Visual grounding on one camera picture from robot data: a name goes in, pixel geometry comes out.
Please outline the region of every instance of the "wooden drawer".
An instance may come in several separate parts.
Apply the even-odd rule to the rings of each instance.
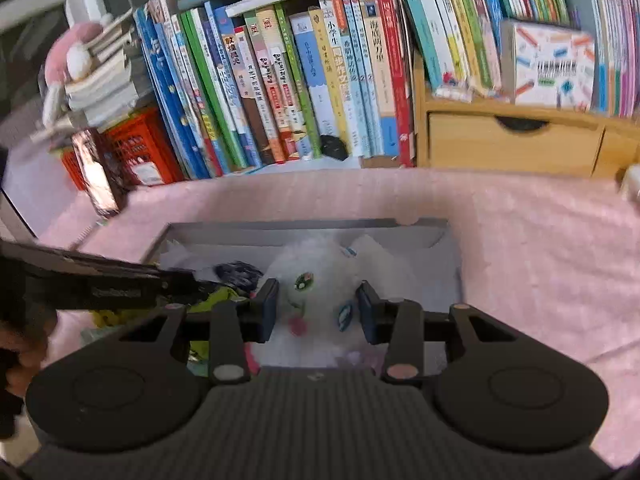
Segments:
[[[639,148],[637,139],[608,128],[602,138],[593,176],[622,180],[626,168],[638,162]]]
[[[540,123],[523,131],[517,121],[505,126],[493,116],[430,113],[431,167],[590,176],[599,128]]]

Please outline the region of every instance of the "pink bed sheet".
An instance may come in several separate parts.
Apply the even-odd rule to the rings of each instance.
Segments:
[[[139,261],[169,222],[423,216],[449,219],[469,303],[600,375],[610,408],[594,449],[629,462],[640,450],[640,218],[612,182],[433,170],[188,182],[138,190],[82,250]],[[68,246],[93,221],[79,196],[41,241]],[[65,323],[59,346],[77,337],[78,320]]]

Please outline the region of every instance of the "drawer handle cutout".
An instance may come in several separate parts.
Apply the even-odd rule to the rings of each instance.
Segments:
[[[505,117],[496,115],[495,120],[498,121],[510,134],[536,134],[542,128],[549,124],[548,121],[539,121],[536,119],[524,119],[521,117]]]

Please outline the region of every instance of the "green embroidered eye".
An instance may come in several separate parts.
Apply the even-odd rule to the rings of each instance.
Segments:
[[[296,278],[296,290],[307,290],[311,285],[314,284],[314,276],[311,272],[305,272],[304,274],[300,274]]]

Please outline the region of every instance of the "red plastic basket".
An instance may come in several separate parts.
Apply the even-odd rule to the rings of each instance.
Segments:
[[[143,108],[104,134],[133,184],[156,186],[184,180],[174,152],[165,140],[164,123],[157,107]],[[63,153],[62,163],[78,189],[84,190],[76,154],[72,150]]]

